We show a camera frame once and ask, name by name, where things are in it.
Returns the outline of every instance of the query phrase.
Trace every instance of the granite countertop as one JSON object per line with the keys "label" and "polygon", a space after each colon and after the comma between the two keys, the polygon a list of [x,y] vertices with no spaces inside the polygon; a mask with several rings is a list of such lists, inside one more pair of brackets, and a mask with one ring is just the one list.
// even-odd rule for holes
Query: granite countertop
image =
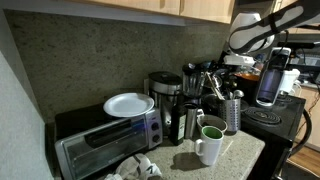
{"label": "granite countertop", "polygon": [[184,140],[179,146],[165,139],[160,147],[146,154],[159,167],[162,179],[246,179],[265,145],[238,131],[233,136],[224,136],[216,164],[205,166],[194,153],[197,137]]}

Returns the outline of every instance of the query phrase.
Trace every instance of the black stove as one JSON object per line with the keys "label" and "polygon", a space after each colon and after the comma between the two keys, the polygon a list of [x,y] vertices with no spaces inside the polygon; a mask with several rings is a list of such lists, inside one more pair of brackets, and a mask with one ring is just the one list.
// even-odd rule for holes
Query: black stove
{"label": "black stove", "polygon": [[242,112],[241,130],[265,142],[249,179],[271,179],[290,155],[305,99],[287,96],[269,108],[251,106]]}
{"label": "black stove", "polygon": [[244,114],[251,120],[267,126],[276,126],[281,123],[279,116],[262,108],[250,107],[244,112]]}

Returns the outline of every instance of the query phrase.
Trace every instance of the kitchen utensil holder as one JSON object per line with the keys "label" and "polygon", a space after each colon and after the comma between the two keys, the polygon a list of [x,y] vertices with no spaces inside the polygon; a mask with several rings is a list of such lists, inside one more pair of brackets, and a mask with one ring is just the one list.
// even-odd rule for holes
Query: kitchen utensil holder
{"label": "kitchen utensil holder", "polygon": [[241,127],[241,99],[218,100],[218,116],[226,121],[228,133],[235,134]]}

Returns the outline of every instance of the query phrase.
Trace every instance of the wooden cabinet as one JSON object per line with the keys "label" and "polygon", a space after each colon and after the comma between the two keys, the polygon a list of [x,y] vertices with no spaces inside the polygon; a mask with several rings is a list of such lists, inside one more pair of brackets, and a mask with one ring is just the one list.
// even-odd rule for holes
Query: wooden cabinet
{"label": "wooden cabinet", "polygon": [[[303,87],[301,92],[301,98],[306,99],[305,109],[308,111],[309,108],[315,101],[315,98],[318,95],[317,89]],[[311,120],[312,120],[312,132],[311,136],[308,140],[307,146],[317,151],[320,151],[320,102],[313,107],[311,111]],[[305,122],[304,117],[301,118],[300,126]],[[299,134],[297,135],[296,139],[301,140],[305,134],[305,126],[301,129]]]}
{"label": "wooden cabinet", "polygon": [[110,7],[137,9],[179,15],[180,0],[69,0]]}
{"label": "wooden cabinet", "polygon": [[234,0],[181,0],[180,16],[230,23]]}
{"label": "wooden cabinet", "polygon": [[[273,12],[279,11],[280,9],[288,6],[289,4],[292,4],[296,2],[297,0],[276,0]],[[290,28],[288,29],[290,34],[320,34],[320,31],[317,30],[309,30],[309,29],[303,29],[303,28]]]}
{"label": "wooden cabinet", "polygon": [[235,0],[68,0],[230,23]]}

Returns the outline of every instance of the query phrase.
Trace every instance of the toaster oven control knob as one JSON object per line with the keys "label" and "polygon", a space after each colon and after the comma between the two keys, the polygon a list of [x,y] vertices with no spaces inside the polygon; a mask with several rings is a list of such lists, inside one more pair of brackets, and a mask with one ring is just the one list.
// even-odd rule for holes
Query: toaster oven control knob
{"label": "toaster oven control knob", "polygon": [[155,142],[155,143],[159,142],[159,140],[160,140],[160,136],[159,135],[155,135],[155,136],[152,137],[152,141]]}
{"label": "toaster oven control knob", "polygon": [[151,129],[152,129],[153,131],[158,130],[158,129],[159,129],[159,124],[158,124],[158,123],[153,123],[153,124],[151,125]]}

